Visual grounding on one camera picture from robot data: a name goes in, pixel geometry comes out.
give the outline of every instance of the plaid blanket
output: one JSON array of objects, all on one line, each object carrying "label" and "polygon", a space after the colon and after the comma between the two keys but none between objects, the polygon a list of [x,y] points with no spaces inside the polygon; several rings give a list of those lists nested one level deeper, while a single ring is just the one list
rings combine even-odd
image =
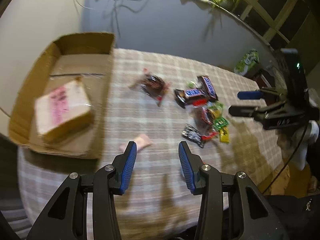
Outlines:
[{"label": "plaid blanket", "polygon": [[[130,86],[143,68],[172,82],[171,88],[184,89],[197,75],[208,75],[225,105],[224,117],[230,121],[230,143],[213,139],[201,149],[188,142],[192,153],[224,173],[246,172],[254,183],[264,180],[282,161],[274,131],[265,131],[249,118],[231,117],[231,104],[265,106],[263,100],[239,100],[241,90],[258,89],[257,84],[242,76],[195,60],[115,49],[114,71],[106,111],[105,149],[96,160],[71,159],[32,153],[20,148],[18,175],[22,200],[33,223],[41,210],[71,172],[95,172],[121,154],[119,146],[140,133],[147,134],[153,145],[137,154],[129,189],[115,196],[116,212],[123,239],[165,239],[196,225],[201,196],[193,196],[181,175],[178,144],[184,138],[186,123],[194,124],[188,110],[174,101],[172,90],[161,107],[154,99]],[[92,233],[92,195],[87,208],[88,239]]]}]

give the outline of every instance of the cardboard box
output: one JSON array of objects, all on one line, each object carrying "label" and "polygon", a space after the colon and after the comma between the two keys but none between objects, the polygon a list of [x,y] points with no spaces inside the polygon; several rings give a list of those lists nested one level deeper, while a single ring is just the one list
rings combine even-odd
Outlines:
[{"label": "cardboard box", "polygon": [[[9,123],[10,139],[39,153],[99,158],[113,70],[113,41],[111,33],[77,33],[52,42],[36,60],[20,88]],[[94,122],[63,141],[45,144],[36,131],[35,100],[78,76],[82,76],[92,103]]]}]

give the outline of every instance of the white cloth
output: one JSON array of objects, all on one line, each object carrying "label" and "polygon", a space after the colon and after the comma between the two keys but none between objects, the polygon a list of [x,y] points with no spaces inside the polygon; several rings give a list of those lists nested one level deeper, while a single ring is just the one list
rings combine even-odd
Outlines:
[{"label": "white cloth", "polygon": [[[305,127],[299,128],[291,138],[284,134],[279,134],[277,144],[282,149],[282,156],[289,158],[297,147]],[[319,136],[319,125],[316,121],[309,121],[307,131],[303,140],[292,158],[292,162],[298,170],[302,171],[306,165],[308,145],[316,142]]]}]

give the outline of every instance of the green package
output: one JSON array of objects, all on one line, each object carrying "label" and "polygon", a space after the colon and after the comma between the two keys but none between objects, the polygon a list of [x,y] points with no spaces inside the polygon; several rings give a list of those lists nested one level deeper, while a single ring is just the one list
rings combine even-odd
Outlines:
[{"label": "green package", "polygon": [[213,115],[214,118],[219,118],[222,116],[223,113],[223,103],[216,101],[214,103],[208,102],[207,108],[209,109],[210,113]]},{"label": "green package", "polygon": [[235,66],[234,73],[244,76],[259,61],[259,53],[255,49],[251,49]]},{"label": "green package", "polygon": [[213,127],[214,127],[217,131],[219,131],[221,128],[227,126],[228,124],[229,124],[229,122],[228,122],[227,119],[225,119],[225,118],[223,118],[223,117],[220,117],[220,118],[218,118],[218,119],[216,119],[216,120],[214,121]]}]

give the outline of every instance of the wrapped package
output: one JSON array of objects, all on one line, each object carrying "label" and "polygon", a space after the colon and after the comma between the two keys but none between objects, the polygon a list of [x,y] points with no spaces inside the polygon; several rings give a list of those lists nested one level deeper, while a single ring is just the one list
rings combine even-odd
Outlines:
[{"label": "wrapped package", "polygon": [[208,76],[198,76],[198,82],[188,82],[189,89],[174,89],[175,100],[179,106],[193,104],[199,106],[209,102],[216,102],[218,96]]},{"label": "wrapped package", "polygon": [[93,122],[83,82],[75,79],[35,102],[36,128],[45,143],[57,141]]},{"label": "wrapped package", "polygon": [[142,91],[157,101],[158,106],[161,105],[163,97],[171,86],[170,83],[165,83],[162,78],[152,74],[147,68],[143,69],[143,75],[130,88],[134,89],[138,85]]}]

